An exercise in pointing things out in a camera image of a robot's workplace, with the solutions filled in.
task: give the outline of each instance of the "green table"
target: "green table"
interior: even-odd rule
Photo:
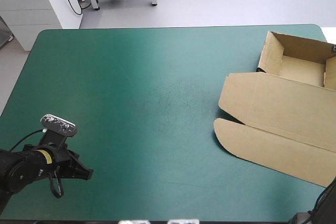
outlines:
[[[225,77],[255,71],[268,30],[325,40],[314,25],[42,32],[0,117],[1,148],[52,113],[76,123],[69,148],[95,172],[65,179],[62,199],[35,182],[2,218],[287,221],[311,209],[322,187],[230,155],[213,131],[229,118]]]

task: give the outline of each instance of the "cardboard box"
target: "cardboard box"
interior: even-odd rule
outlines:
[[[216,119],[232,154],[329,185],[336,175],[336,46],[269,32],[258,72],[233,73],[219,107],[243,124]]]

